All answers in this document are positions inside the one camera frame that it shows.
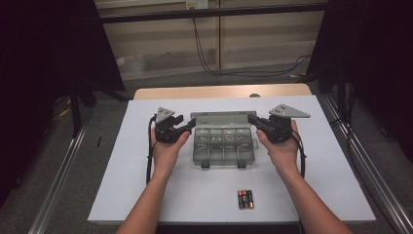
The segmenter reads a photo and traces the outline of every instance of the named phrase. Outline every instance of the wall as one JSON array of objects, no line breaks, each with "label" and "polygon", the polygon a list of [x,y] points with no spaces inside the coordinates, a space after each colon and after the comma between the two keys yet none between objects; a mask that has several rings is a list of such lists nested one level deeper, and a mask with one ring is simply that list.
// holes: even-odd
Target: wall
[{"label": "wall", "polygon": [[[314,0],[213,0],[210,8],[317,3]],[[95,0],[103,15],[185,10],[184,1]],[[211,69],[295,62],[312,53],[323,12],[196,19]],[[104,25],[124,80],[203,70],[191,19]]]}]

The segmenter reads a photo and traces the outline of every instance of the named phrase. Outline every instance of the white paper sheet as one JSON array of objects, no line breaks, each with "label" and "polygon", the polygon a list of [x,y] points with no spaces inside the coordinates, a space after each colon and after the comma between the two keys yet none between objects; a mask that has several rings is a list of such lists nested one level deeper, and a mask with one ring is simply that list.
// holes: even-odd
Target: white paper sheet
[{"label": "white paper sheet", "polygon": [[[148,155],[147,128],[158,107],[183,114],[191,112],[255,110],[268,118],[268,111],[284,103],[311,114],[296,119],[303,139],[306,180],[324,203],[344,221],[374,220],[358,182],[335,135],[314,96],[153,99],[130,101],[112,156],[88,218],[91,222],[122,222],[145,187]],[[255,127],[252,137],[257,138]],[[255,162],[244,170],[194,165],[193,136],[182,147],[165,195],[160,222],[166,223],[284,223],[298,215],[272,165],[267,150],[259,143]],[[252,190],[255,208],[240,210],[237,191]]]}]

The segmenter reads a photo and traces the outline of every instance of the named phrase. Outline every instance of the person's right hand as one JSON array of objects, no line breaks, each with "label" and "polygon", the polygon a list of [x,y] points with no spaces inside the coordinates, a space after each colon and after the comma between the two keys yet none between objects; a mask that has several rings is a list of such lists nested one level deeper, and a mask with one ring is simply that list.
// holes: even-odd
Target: person's right hand
[{"label": "person's right hand", "polygon": [[175,167],[179,150],[188,140],[190,133],[183,133],[176,143],[162,143],[156,141],[155,128],[151,130],[153,157],[155,169],[152,176],[161,176],[169,179]]},{"label": "person's right hand", "polygon": [[[298,133],[295,120],[291,120],[291,128]],[[293,135],[298,139],[298,135],[293,132]],[[297,173],[297,152],[298,145],[293,138],[282,143],[271,143],[267,136],[261,130],[257,130],[259,141],[267,148],[268,155],[271,158],[277,172],[281,176],[288,172]]]}]

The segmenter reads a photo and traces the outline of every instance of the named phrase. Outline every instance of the clear plastic organizer box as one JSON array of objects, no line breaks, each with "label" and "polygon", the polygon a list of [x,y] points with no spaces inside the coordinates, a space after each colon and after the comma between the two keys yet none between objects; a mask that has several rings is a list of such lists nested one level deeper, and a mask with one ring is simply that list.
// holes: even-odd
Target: clear plastic organizer box
[{"label": "clear plastic organizer box", "polygon": [[202,168],[237,166],[254,162],[251,125],[247,114],[255,111],[195,112],[194,163]]}]

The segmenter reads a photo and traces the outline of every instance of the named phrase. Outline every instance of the forearm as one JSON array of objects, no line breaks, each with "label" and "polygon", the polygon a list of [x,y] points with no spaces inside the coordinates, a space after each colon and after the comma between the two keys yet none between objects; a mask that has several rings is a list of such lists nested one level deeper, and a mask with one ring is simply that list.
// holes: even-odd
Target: forearm
[{"label": "forearm", "polygon": [[117,233],[155,233],[158,225],[167,176],[153,176]]},{"label": "forearm", "polygon": [[281,173],[282,180],[307,233],[352,233],[296,171]]}]

